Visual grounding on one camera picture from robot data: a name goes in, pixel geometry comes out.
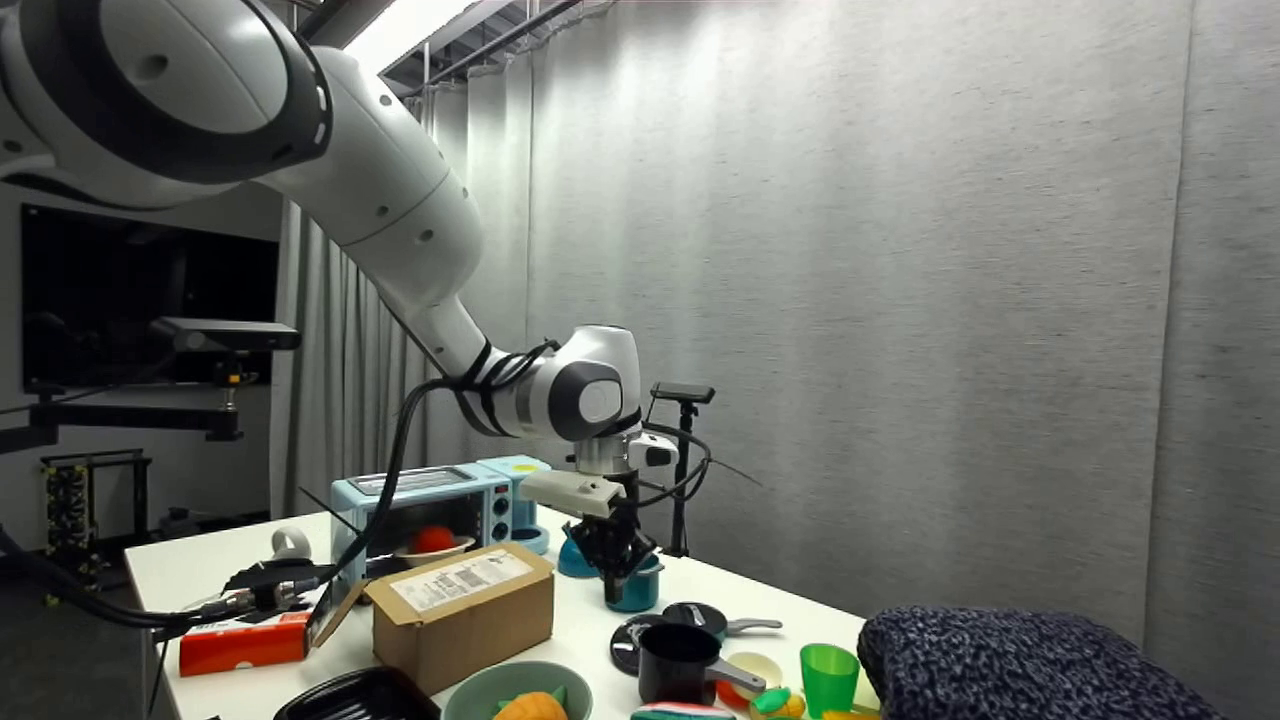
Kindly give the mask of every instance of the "white table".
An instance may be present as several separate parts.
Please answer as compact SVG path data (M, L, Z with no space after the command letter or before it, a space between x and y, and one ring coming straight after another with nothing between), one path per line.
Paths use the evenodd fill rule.
M541 524L547 526L547 559L555 559L562 516L541 506ZM168 542L142 542L127 546L127 571L137 585L137 595L146 610L171 610L185 603L195 603L220 585L271 555L271 531L274 526L299 526L310 539L316 559L328 559L328 531L332 520L323 510L316 516L291 516L233 531L209 531ZM671 559L664 555L661 571L661 609L671 599L703 599L714 603L726 617L775 617L784 618L784 634L760 634L760 640L726 640L724 657L731 652L763 652L784 669L784 683L801 689L801 645L828 640L851 646L860 634L860 617L835 610L828 603L754 585L748 577L698 564L698 559ZM607 634L626 617L603 609L600 578L571 578L555 577L555 632L547 645L537 645L513 661L555 661L576 669L594 696L590 720L626 720L638 704L637 679L616 671L607 664ZM164 657L164 689L171 699L171 713L185 720L271 720L274 709L283 709L291 696L332 679L347 675L355 669L371 669L371 627L366 609L355 609L345 627L306 661L299 664L271 664L271 669L241 669L220 675L178 675L176 671L176 645ZM868 679L860 679L860 704L875 704L875 691Z

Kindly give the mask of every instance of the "brown box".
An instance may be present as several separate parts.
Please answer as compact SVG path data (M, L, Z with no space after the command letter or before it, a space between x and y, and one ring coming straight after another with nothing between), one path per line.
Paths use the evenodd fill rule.
M519 542L446 555L364 589L371 657L434 696L551 634L555 571Z

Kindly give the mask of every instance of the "orange food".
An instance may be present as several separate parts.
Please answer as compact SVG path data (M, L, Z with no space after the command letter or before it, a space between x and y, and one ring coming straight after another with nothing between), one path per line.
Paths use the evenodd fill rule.
M551 691L523 691L509 699L490 720L567 720Z

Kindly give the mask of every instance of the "plate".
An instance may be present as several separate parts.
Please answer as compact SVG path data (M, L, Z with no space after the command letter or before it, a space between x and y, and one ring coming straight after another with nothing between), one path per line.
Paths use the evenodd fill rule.
M559 691L567 720L590 714L590 689L562 664L519 661L469 675L445 704L445 720L490 720L513 696Z

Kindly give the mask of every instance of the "blue cloth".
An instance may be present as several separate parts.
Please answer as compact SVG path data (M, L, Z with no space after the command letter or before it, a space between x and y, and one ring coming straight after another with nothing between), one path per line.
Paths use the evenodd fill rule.
M898 609L863 624L885 720L1212 720L1122 634L1064 610Z

